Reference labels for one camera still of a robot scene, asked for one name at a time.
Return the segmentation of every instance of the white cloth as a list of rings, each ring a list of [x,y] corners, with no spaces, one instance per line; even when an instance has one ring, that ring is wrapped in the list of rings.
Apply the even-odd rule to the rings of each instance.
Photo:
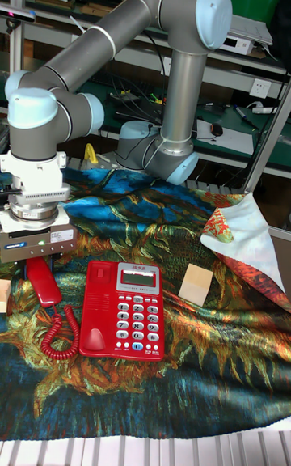
[[[220,208],[220,211],[226,219],[234,240],[230,243],[222,243],[209,233],[202,234],[201,243],[214,252],[232,257],[260,270],[285,292],[275,248],[268,232],[268,224],[255,203],[253,195],[249,193],[239,204]]]

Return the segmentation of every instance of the power outlet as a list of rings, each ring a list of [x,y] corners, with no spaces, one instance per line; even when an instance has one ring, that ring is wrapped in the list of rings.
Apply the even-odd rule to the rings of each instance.
[[[163,59],[163,64],[165,68],[165,75],[170,76],[170,70],[171,70],[171,58],[168,58],[167,56],[164,57]]]
[[[264,79],[256,78],[253,82],[250,95],[265,98],[268,95],[271,85],[272,83],[270,81],[265,81]]]

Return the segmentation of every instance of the yellow object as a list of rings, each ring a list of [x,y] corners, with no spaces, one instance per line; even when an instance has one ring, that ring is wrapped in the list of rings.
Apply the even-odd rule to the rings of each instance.
[[[91,144],[86,145],[84,159],[85,160],[89,159],[92,164],[98,163],[98,159],[96,158],[94,148]]]

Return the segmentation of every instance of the red coiled cord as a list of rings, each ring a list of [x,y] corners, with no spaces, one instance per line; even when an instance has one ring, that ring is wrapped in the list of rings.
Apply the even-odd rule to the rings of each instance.
[[[57,335],[57,332],[61,329],[62,318],[59,313],[57,313],[56,308],[54,307],[55,315],[53,318],[53,327],[47,332],[44,337],[44,340],[41,343],[41,350],[44,354],[52,358],[53,360],[67,360],[72,358],[78,352],[78,343],[80,338],[80,328],[78,322],[74,317],[74,313],[71,306],[65,306],[64,312],[65,316],[70,324],[70,327],[73,329],[74,340],[72,346],[66,351],[56,351],[51,347],[52,339]]]

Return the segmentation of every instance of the light blue joint cap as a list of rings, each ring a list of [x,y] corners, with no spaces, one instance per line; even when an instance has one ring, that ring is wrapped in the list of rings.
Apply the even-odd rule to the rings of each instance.
[[[194,167],[198,162],[197,153],[191,153],[176,169],[167,177],[166,182],[174,185],[182,184],[191,175]]]
[[[10,100],[12,92],[16,91],[19,87],[21,78],[27,74],[28,70],[16,70],[5,83],[5,96],[7,101]]]
[[[218,49],[227,37],[232,19],[230,0],[196,0],[196,26],[202,43]]]
[[[147,121],[129,121],[124,123],[120,130],[120,139],[143,139],[158,133],[159,127]]]
[[[89,133],[95,133],[98,135],[98,130],[101,128],[104,122],[103,105],[98,97],[96,97],[94,94],[80,93],[78,95],[84,95],[86,97],[91,110],[91,127],[86,135],[89,135]]]
[[[57,100],[52,92],[43,88],[20,88],[11,94],[8,122],[14,128],[38,128],[56,115]]]

